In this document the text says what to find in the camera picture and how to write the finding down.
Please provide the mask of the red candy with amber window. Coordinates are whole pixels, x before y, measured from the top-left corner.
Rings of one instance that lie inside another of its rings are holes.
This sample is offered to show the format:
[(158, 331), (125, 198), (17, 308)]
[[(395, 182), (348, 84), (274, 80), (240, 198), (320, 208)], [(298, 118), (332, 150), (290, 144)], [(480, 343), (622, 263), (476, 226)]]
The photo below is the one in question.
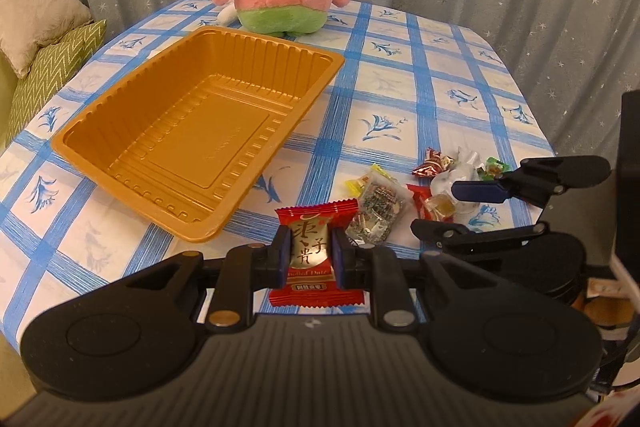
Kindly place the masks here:
[(428, 186), (408, 184), (418, 217), (426, 221), (451, 222), (456, 206), (446, 194), (433, 194)]

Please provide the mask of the green candy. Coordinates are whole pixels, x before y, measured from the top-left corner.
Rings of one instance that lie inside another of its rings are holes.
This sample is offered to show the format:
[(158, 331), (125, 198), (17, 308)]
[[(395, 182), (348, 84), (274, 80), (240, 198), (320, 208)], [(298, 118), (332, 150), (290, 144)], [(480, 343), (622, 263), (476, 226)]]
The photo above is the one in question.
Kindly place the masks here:
[(495, 157), (488, 157), (483, 165), (480, 165), (476, 169), (477, 176), (482, 181), (494, 181), (495, 179), (500, 178), (506, 172), (510, 172), (512, 170), (511, 166), (506, 162), (501, 161)]

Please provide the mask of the large red date candy packet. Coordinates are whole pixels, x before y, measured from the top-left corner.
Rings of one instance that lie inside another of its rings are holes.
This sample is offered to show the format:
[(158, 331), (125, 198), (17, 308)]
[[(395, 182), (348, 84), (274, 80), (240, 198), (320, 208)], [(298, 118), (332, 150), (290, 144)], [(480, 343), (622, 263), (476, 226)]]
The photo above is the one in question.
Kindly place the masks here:
[(286, 282), (282, 288), (270, 291), (271, 306), (333, 308), (363, 305), (363, 291), (338, 286), (332, 261), (331, 233), (348, 227), (357, 211), (356, 198), (276, 210), (280, 225), (291, 231), (292, 244)]

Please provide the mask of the grey silver snack packet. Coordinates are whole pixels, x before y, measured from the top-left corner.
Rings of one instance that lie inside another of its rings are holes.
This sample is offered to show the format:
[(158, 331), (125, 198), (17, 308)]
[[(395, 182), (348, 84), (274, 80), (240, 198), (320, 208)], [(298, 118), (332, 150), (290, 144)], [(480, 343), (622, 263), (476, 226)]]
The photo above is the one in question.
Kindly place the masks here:
[(386, 241), (405, 211), (410, 195), (397, 182), (370, 176), (358, 197), (358, 211), (346, 229), (356, 242), (378, 245)]

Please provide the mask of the white silver snack packet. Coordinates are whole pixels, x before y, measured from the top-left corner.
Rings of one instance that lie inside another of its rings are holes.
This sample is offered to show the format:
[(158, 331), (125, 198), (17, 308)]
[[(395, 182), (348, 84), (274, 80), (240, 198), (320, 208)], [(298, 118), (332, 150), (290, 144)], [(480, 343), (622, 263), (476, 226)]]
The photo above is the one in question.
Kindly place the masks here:
[(482, 165), (480, 154), (476, 150), (459, 147), (454, 153), (454, 161), (444, 172), (434, 176), (430, 189), (433, 195), (447, 195), (456, 207), (458, 215), (466, 216), (477, 210), (477, 202), (462, 202), (452, 194), (452, 186), (457, 181), (478, 181), (477, 169)]

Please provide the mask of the dark red foil candy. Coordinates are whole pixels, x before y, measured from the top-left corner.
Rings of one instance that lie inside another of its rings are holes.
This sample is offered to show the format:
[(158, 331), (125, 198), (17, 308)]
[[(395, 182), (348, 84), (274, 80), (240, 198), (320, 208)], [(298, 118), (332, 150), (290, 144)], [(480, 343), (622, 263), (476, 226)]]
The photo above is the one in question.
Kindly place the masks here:
[(412, 174), (418, 178), (433, 179), (439, 173), (454, 167), (455, 163), (456, 160), (453, 157), (427, 147), (421, 164), (412, 170)]

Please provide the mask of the yellow candy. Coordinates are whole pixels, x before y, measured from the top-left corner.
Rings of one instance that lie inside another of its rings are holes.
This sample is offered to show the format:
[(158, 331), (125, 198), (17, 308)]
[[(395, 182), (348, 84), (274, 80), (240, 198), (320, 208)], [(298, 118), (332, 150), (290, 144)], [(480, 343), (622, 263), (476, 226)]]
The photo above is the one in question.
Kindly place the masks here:
[(395, 181), (395, 178), (391, 176), (385, 169), (380, 167), (378, 164), (372, 164), (370, 169), (359, 178), (345, 181), (345, 187), (348, 194), (352, 197), (358, 198), (369, 183), (372, 173), (379, 174), (380, 176), (384, 176), (384, 178), (386, 179)]

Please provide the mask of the orange plastic tray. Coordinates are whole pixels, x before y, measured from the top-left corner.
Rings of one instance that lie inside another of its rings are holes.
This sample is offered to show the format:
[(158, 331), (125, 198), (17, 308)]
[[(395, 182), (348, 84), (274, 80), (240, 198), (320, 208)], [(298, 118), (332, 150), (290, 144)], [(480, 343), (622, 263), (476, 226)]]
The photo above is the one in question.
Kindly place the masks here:
[(191, 243), (230, 220), (343, 55), (208, 26), (147, 60), (52, 138), (52, 150)]

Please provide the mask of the blue checked tablecloth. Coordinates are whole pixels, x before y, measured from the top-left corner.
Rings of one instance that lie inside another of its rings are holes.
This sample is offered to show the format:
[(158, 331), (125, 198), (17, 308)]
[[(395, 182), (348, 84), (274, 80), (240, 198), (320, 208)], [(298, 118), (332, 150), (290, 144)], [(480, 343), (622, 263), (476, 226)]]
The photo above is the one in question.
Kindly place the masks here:
[[(1, 157), (1, 335), (20, 341), (34, 317), (188, 249), (56, 155), (52, 136), (128, 72), (217, 15), (179, 0), (100, 49)], [(379, 165), (409, 183), (427, 150), (472, 150), (511, 166), (551, 146), (498, 54), (474, 31), (369, 3), (330, 13), (307, 39), (345, 65), (211, 241), (206, 258), (269, 241), (280, 207), (347, 196)]]

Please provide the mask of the green zigzag cushion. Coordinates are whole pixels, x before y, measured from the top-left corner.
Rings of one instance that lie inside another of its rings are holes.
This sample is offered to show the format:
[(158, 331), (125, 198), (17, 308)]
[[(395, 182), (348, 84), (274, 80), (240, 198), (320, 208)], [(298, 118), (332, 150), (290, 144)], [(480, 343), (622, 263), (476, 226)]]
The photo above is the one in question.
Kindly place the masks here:
[(17, 81), (9, 109), (6, 142), (13, 140), (102, 46), (107, 20), (79, 26), (41, 48), (29, 73)]

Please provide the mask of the green sofa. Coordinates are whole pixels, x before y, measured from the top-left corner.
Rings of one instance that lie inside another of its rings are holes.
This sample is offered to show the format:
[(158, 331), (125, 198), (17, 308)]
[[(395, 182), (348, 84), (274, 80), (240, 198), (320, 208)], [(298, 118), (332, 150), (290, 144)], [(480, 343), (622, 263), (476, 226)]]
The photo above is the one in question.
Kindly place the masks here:
[(18, 129), (17, 113), (14, 107), (14, 95), (16, 88), (20, 82), (17, 75), (8, 61), (8, 59), (1, 54), (0, 60), (0, 124), (1, 124), (1, 152), (6, 150), (6, 147), (14, 139)]

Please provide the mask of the beige cushion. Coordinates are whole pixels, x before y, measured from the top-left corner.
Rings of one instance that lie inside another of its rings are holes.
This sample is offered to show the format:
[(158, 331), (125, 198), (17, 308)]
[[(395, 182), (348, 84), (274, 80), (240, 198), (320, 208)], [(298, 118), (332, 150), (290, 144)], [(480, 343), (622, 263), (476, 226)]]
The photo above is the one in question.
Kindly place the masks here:
[(0, 0), (1, 52), (18, 79), (25, 78), (40, 48), (91, 20), (80, 0)]

